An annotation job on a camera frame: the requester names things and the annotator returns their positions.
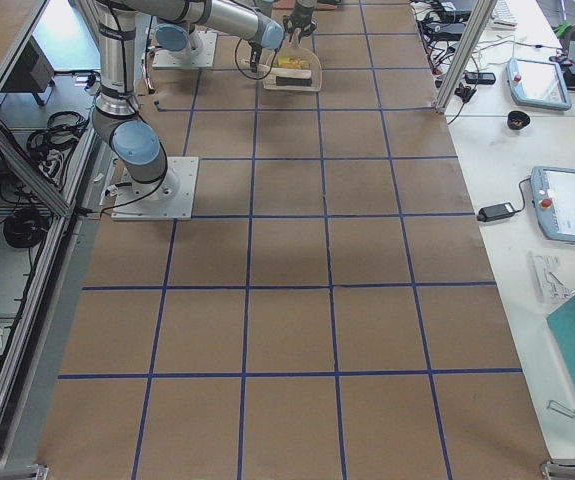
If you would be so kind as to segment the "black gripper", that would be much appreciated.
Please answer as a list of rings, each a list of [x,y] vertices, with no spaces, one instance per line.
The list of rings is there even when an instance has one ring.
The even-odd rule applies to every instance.
[[[256,60],[259,60],[262,54],[262,46],[260,44],[258,44],[257,42],[253,42],[253,41],[249,41],[248,42],[250,48],[251,48],[251,52],[250,52],[250,72],[257,74],[258,73],[258,62]]]
[[[316,0],[296,0],[291,13],[284,17],[285,30],[315,31],[317,25],[313,13],[316,4]]]

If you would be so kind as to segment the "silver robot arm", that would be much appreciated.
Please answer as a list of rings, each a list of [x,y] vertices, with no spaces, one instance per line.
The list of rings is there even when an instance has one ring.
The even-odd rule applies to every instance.
[[[140,116],[135,99],[136,14],[173,27],[197,24],[234,35],[256,49],[277,50],[284,30],[260,10],[232,1],[97,1],[100,87],[92,123],[123,161],[138,201],[168,199],[176,178],[154,129]]]
[[[308,36],[316,29],[313,12],[315,1],[296,1],[282,23],[273,17],[272,1],[182,1],[167,16],[157,16],[155,38],[170,52],[197,47],[197,25],[236,36],[248,43],[254,54],[277,50],[284,37],[299,31]]]

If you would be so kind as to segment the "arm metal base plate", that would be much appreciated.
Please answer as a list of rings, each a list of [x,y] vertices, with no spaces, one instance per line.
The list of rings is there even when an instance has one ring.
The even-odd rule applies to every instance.
[[[169,157],[167,173],[161,185],[132,180],[126,169],[111,210],[115,221],[190,220],[199,170],[198,157]]]
[[[152,62],[158,70],[194,70],[214,64],[218,35],[214,31],[194,30],[189,33],[174,25],[159,27],[158,43]]]

